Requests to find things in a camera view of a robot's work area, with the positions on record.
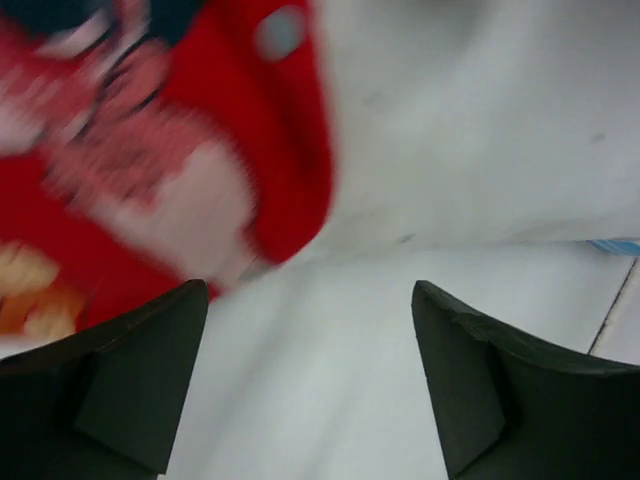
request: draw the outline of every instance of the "red fabric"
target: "red fabric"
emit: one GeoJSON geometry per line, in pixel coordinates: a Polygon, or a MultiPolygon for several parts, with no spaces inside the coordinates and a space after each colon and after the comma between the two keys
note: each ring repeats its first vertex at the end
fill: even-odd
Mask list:
{"type": "Polygon", "coordinates": [[[204,108],[233,133],[251,161],[249,171],[259,193],[253,233],[262,253],[278,263],[318,232],[332,178],[310,35],[275,64],[256,52],[257,24],[292,3],[305,5],[301,0],[209,4],[173,50],[163,91],[167,99],[204,108]]]}
{"type": "MultiPolygon", "coordinates": [[[[273,64],[259,58],[254,44],[257,24],[291,3],[310,21],[301,0],[217,0],[205,6],[173,48],[160,92],[167,102],[194,107],[231,133],[257,193],[248,235],[275,263],[314,237],[331,193],[311,30],[301,48],[273,64]]],[[[133,309],[183,280],[53,197],[42,187],[44,165],[38,153],[0,159],[0,241],[29,244],[62,266],[62,277],[90,296],[84,326],[133,309]]]]}

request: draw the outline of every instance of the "white floor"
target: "white floor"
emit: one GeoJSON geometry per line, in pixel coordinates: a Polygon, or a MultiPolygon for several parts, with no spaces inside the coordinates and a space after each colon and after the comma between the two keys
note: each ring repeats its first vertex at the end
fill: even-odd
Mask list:
{"type": "Polygon", "coordinates": [[[168,478],[445,479],[414,282],[586,352],[631,265],[576,243],[285,268],[212,306],[168,478]]]}

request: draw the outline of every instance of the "button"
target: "button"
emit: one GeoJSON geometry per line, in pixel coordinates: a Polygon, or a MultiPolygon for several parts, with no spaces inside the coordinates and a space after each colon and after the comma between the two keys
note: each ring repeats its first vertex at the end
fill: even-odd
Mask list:
{"type": "Polygon", "coordinates": [[[269,62],[278,62],[295,52],[305,37],[302,9],[294,5],[279,8],[258,25],[258,52],[269,62]]]}

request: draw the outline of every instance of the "cartoon print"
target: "cartoon print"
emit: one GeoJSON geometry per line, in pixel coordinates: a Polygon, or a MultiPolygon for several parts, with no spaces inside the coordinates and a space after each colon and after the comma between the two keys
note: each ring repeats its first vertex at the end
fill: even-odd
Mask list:
{"type": "Polygon", "coordinates": [[[0,243],[0,335],[55,341],[76,331],[86,298],[62,281],[59,271],[26,245],[0,243]]]}
{"type": "Polygon", "coordinates": [[[0,0],[0,155],[37,148],[53,195],[181,277],[233,284],[257,257],[242,159],[219,126],[158,99],[195,2],[73,0],[81,18],[65,2],[45,2],[56,28],[32,18],[42,2],[0,0]]]}

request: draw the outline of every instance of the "tile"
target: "tile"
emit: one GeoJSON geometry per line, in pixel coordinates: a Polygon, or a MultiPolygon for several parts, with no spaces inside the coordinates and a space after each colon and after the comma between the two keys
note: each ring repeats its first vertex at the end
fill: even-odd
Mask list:
{"type": "Polygon", "coordinates": [[[444,479],[414,282],[586,351],[630,263],[550,244],[284,268],[213,305],[168,478],[444,479]]]}
{"type": "Polygon", "coordinates": [[[592,353],[640,365],[640,265],[637,262],[607,317],[592,353]]]}

